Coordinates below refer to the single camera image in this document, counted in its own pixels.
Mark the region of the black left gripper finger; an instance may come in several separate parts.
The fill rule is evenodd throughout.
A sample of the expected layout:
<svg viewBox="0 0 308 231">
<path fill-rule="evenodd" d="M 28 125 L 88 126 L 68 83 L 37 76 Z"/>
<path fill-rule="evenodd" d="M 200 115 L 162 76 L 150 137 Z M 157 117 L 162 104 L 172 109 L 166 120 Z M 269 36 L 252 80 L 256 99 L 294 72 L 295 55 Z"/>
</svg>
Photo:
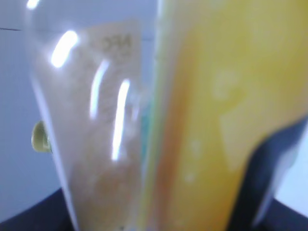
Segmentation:
<svg viewBox="0 0 308 231">
<path fill-rule="evenodd" d="M 228 224 L 230 231 L 254 231 L 260 226 L 298 155 L 307 125 L 304 117 L 272 133 L 254 150 Z"/>
</svg>

